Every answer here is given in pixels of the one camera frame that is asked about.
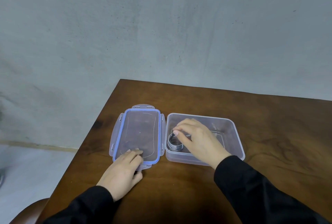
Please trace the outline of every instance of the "metal spring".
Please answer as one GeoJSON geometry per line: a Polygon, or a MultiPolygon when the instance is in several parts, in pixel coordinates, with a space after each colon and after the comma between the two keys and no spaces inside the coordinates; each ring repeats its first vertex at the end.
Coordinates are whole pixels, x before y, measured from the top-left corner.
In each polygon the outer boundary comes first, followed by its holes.
{"type": "Polygon", "coordinates": [[[183,144],[180,143],[179,145],[174,145],[171,143],[171,139],[176,137],[176,135],[174,133],[170,134],[169,137],[168,137],[168,147],[170,148],[171,151],[174,151],[174,152],[178,152],[178,151],[181,151],[183,149],[183,144]]]}

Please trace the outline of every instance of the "concrete wall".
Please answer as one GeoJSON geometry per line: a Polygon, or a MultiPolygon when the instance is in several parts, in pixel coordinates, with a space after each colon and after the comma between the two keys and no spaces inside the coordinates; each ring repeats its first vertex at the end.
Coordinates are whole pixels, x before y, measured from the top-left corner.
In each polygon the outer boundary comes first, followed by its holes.
{"type": "Polygon", "coordinates": [[[332,100],[330,0],[0,0],[0,139],[79,147],[120,78],[332,100]]]}

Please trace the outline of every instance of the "hand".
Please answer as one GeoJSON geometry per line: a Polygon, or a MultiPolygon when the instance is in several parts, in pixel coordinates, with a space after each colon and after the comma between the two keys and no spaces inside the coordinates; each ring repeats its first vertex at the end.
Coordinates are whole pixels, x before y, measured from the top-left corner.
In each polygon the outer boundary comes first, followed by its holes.
{"type": "Polygon", "coordinates": [[[134,175],[137,167],[143,162],[140,156],[142,153],[143,151],[136,149],[122,154],[107,168],[97,183],[110,192],[114,201],[125,196],[143,178],[142,171],[134,175]]]}
{"type": "Polygon", "coordinates": [[[199,160],[216,169],[218,164],[231,156],[212,132],[195,119],[185,119],[173,128],[173,133],[185,147],[199,160]],[[191,141],[179,130],[191,135],[191,141]]]}

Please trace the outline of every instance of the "wooden table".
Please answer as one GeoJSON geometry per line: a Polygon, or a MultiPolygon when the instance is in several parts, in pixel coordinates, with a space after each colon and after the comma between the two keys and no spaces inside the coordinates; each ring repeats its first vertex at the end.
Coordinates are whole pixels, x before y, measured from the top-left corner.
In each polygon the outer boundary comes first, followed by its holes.
{"type": "MultiPolygon", "coordinates": [[[[332,101],[121,79],[63,175],[40,219],[95,185],[112,163],[109,144],[120,113],[150,104],[165,117],[185,113],[234,121],[245,162],[280,190],[332,221],[332,101]]],[[[240,223],[210,167],[165,155],[126,195],[114,223],[240,223]]]]}

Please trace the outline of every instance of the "black sleeve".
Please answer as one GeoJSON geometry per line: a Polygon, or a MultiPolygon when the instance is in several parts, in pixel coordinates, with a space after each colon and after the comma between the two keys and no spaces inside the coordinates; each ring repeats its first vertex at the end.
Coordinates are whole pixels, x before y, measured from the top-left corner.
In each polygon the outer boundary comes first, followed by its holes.
{"type": "Polygon", "coordinates": [[[67,208],[49,217],[44,224],[85,224],[112,221],[118,203],[102,186],[94,186],[76,197],[67,208]]]}
{"type": "Polygon", "coordinates": [[[329,223],[236,156],[221,161],[214,181],[243,224],[329,223]]]}

